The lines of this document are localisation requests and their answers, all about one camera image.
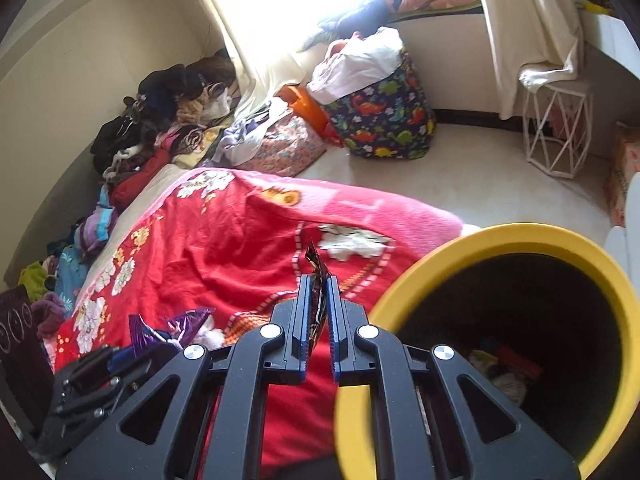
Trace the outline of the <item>cream curtain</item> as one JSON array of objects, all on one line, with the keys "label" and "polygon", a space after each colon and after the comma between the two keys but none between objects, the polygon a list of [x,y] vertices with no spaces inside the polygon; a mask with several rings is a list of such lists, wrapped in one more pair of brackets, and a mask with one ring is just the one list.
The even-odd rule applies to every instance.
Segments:
[{"label": "cream curtain", "polygon": [[312,19],[307,0],[198,0],[224,40],[242,93],[246,114],[285,84],[306,84],[320,62],[322,47],[299,50]]},{"label": "cream curtain", "polygon": [[582,24],[574,0],[482,0],[502,119],[514,115],[518,90],[575,80],[582,65]]}]

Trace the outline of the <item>white plastic bag in basket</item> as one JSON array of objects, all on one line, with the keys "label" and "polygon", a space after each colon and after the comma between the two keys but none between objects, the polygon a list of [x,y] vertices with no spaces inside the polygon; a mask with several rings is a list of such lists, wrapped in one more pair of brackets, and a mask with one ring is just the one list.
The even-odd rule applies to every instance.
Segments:
[{"label": "white plastic bag in basket", "polygon": [[403,48],[399,32],[389,27],[380,27],[366,38],[349,38],[341,50],[329,53],[314,68],[307,91],[322,105],[350,96],[395,73]]}]

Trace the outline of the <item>red floral blanket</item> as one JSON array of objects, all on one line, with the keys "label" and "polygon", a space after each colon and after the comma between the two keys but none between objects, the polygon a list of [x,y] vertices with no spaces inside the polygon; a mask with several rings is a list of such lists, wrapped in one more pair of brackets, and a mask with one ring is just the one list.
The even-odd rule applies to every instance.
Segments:
[{"label": "red floral blanket", "polygon": [[235,344],[295,298],[314,248],[344,299],[371,310],[413,263],[459,237],[454,214],[411,198],[254,171],[192,170],[124,214],[56,337],[62,367],[205,309],[207,339]]}]

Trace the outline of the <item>pile of dark clothes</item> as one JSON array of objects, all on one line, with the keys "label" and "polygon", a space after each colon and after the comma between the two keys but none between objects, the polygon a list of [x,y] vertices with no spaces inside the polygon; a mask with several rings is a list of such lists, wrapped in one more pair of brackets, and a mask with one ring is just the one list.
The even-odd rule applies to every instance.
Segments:
[{"label": "pile of dark clothes", "polygon": [[169,164],[198,166],[231,125],[239,100],[238,77],[225,48],[149,73],[90,146],[110,206],[124,211]]}]

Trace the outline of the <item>left cream curtain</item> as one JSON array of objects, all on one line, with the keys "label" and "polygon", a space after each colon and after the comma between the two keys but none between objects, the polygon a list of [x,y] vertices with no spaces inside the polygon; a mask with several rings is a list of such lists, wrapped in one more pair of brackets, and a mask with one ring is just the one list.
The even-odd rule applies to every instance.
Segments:
[{"label": "left cream curtain", "polygon": [[306,84],[320,62],[322,47],[299,50],[312,19],[307,0],[198,0],[224,40],[242,93],[246,114],[285,84]]}]

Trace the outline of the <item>purple foil snack wrapper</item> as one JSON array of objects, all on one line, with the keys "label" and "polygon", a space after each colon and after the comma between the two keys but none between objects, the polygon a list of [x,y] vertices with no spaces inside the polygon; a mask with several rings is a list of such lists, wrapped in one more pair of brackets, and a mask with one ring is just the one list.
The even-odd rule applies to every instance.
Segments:
[{"label": "purple foil snack wrapper", "polygon": [[183,312],[165,321],[164,327],[154,328],[140,314],[128,316],[129,337],[134,354],[140,354],[159,344],[171,344],[183,349],[196,341],[196,337],[208,321],[213,319],[213,311],[199,308]]}]

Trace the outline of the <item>dark candy wrapper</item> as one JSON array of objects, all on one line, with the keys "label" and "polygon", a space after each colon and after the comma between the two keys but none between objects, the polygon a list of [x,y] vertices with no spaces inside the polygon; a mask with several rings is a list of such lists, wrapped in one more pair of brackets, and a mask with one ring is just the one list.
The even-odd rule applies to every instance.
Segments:
[{"label": "dark candy wrapper", "polygon": [[326,283],[331,273],[322,260],[314,243],[310,243],[306,249],[305,257],[312,267],[311,273],[311,303],[309,307],[308,321],[308,356],[316,348],[318,340],[326,326],[328,306],[326,305]]}]

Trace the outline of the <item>floral fabric bag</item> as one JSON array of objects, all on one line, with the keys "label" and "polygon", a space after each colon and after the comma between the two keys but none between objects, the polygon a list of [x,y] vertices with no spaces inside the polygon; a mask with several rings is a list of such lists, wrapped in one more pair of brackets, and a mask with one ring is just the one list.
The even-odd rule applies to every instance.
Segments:
[{"label": "floral fabric bag", "polygon": [[270,126],[257,153],[236,169],[295,177],[326,152],[326,144],[305,119],[290,115]]}]

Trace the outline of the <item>white dresser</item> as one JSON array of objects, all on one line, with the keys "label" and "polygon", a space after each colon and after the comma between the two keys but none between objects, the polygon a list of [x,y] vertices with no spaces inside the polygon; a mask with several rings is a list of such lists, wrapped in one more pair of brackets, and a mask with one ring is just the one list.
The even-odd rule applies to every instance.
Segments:
[{"label": "white dresser", "polygon": [[619,18],[586,10],[580,10],[579,16],[588,44],[639,79],[640,51],[626,24]]}]

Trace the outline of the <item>orange bag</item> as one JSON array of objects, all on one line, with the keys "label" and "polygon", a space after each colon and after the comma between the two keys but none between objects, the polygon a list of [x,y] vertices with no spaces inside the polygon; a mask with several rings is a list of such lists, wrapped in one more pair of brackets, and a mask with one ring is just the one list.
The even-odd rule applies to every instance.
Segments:
[{"label": "orange bag", "polygon": [[336,146],[343,146],[328,115],[309,95],[307,90],[297,84],[284,84],[275,94],[277,98],[288,104],[296,116],[306,120],[323,141]]}]

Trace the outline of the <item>dinosaur print laundry basket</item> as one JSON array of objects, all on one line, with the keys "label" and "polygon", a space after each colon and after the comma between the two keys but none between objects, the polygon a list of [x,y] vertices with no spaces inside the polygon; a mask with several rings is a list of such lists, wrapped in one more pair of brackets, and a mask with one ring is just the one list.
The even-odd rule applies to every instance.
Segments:
[{"label": "dinosaur print laundry basket", "polygon": [[434,110],[409,52],[401,50],[400,59],[390,76],[321,107],[344,147],[356,156],[413,160],[430,148]]}]

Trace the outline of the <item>right cream curtain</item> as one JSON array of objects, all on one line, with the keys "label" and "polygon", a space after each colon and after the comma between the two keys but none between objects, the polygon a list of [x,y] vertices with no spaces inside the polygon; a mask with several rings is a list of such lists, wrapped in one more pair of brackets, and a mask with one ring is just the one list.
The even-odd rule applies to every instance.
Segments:
[{"label": "right cream curtain", "polygon": [[582,24],[574,0],[482,0],[502,119],[514,115],[518,90],[575,80],[582,65]]}]

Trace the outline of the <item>navy blue jacket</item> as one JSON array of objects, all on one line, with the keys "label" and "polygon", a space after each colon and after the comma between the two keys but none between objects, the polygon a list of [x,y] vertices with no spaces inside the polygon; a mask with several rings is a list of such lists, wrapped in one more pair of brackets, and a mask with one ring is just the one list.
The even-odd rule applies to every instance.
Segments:
[{"label": "navy blue jacket", "polygon": [[390,20],[390,11],[383,0],[367,0],[356,10],[344,14],[335,27],[336,39],[350,38],[355,32],[367,37],[375,34]]}]

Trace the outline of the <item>yellow rimmed trash bin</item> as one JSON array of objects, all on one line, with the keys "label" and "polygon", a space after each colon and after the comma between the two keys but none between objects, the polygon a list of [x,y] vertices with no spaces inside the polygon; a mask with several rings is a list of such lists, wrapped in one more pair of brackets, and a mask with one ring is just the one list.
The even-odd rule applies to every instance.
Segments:
[{"label": "yellow rimmed trash bin", "polygon": [[[401,275],[368,320],[403,344],[463,356],[574,458],[577,479],[639,471],[639,301],[601,247],[545,224],[494,226]],[[347,479],[379,479],[368,386],[341,388]]]}]

